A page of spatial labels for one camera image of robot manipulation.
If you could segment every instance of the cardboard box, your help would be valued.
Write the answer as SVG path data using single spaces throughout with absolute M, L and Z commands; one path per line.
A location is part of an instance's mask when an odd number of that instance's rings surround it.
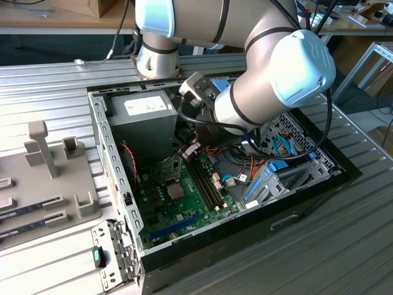
M 385 138 L 386 130 L 387 126 L 379 126 L 369 131 L 368 135 L 370 135 L 370 137 L 372 137 L 377 143 L 382 144 L 383 139 Z M 385 150 L 387 150 L 390 155 L 393 155 L 393 127 L 391 127 L 387 133 L 383 148 L 385 148 Z
M 102 17 L 117 0 L 50 0 L 53 7 Z
M 390 96 L 393 93 L 393 65 L 390 64 L 386 68 L 383 69 L 382 72 L 378 73 L 375 78 L 370 82 L 368 87 L 364 90 L 372 97 L 377 98 L 379 96 L 379 100 L 383 100 L 387 96 Z M 390 100 L 384 100 L 381 103 L 381 106 L 387 104 Z

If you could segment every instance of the ram slot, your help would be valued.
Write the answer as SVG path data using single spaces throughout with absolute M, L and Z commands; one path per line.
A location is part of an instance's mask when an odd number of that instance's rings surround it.
M 220 195 L 215 190 L 213 184 L 206 176 L 202 167 L 200 167 L 200 164 L 194 160 L 187 164 L 187 169 L 189 170 L 209 210 L 213 210 L 216 206 L 221 206 L 222 200 L 220 198 Z

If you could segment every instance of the metal slotted table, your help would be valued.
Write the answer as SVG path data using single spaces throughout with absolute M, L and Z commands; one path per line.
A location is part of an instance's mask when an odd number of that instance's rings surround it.
M 183 57 L 185 75 L 244 71 L 242 55 Z M 0 155 L 23 151 L 26 123 L 46 120 L 50 144 L 75 135 L 87 148 L 100 219 L 0 252 L 2 294 L 102 294 L 90 229 L 113 218 L 91 127 L 86 87 L 136 82 L 129 61 L 0 68 Z M 303 112 L 321 129 L 319 96 Z M 393 160 L 338 108 L 329 138 L 363 176 L 310 217 L 164 289 L 160 294 L 389 293 L 393 258 Z M 114 294 L 136 294 L 135 285 Z

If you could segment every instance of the white label sticker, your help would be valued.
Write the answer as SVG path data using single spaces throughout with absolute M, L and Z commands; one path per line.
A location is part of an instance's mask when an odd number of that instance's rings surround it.
M 9 214 L 0 216 L 0 220 L 2 220 L 2 219 L 4 219 L 4 218 L 11 217 L 11 216 L 15 216 L 16 214 L 17 214 L 16 212 L 12 212 L 12 213 L 9 213 Z
M 159 96 L 127 100 L 124 102 L 124 106 L 129 116 L 145 114 L 147 112 L 164 111 L 167 109 L 164 101 Z
M 247 203 L 247 204 L 246 204 L 246 208 L 247 208 L 247 209 L 250 209 L 250 208 L 255 207 L 255 206 L 257 206 L 257 205 L 258 205 L 258 201 L 257 201 L 257 200 L 254 200 L 254 201 L 251 201 L 251 202 Z
M 17 235 L 17 234 L 19 234 L 19 231 L 14 230 L 13 232 L 8 232 L 8 233 L 6 233 L 4 235 L 0 235 L 0 238 L 5 238 L 5 237 L 8 237 L 10 235 Z
M 247 175 L 242 174 L 242 175 L 240 175 L 239 179 L 240 179 L 240 181 L 246 181 L 247 180 Z

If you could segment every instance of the red wire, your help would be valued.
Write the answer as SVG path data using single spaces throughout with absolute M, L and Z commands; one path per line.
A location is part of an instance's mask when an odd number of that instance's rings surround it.
M 128 146 L 126 146 L 123 143 L 120 143 L 120 145 L 125 148 L 131 155 L 131 158 L 133 159 L 133 163 L 134 163 L 134 178 L 135 178 L 135 189 L 136 189 L 136 164 L 135 164 L 135 158 L 134 158 L 134 154 L 133 152 L 131 152 L 131 149 L 128 148 Z
M 258 170 L 254 173 L 253 177 L 255 177 L 255 176 L 259 173 L 259 171 L 260 171 L 260 169 L 262 168 L 262 166 L 264 166 L 268 161 L 269 161 L 269 159 L 265 159 L 265 160 L 259 165 Z
M 226 150 L 227 148 L 226 147 L 223 147 L 222 149 L 220 149 L 219 151 L 217 151 L 218 150 L 218 148 L 208 148 L 208 147 L 205 147 L 204 148 L 204 151 L 208 154 L 208 155 L 213 155 L 213 156 L 217 156 L 217 155 L 219 155 L 219 154 L 221 154 L 222 152 L 224 152 L 224 150 Z

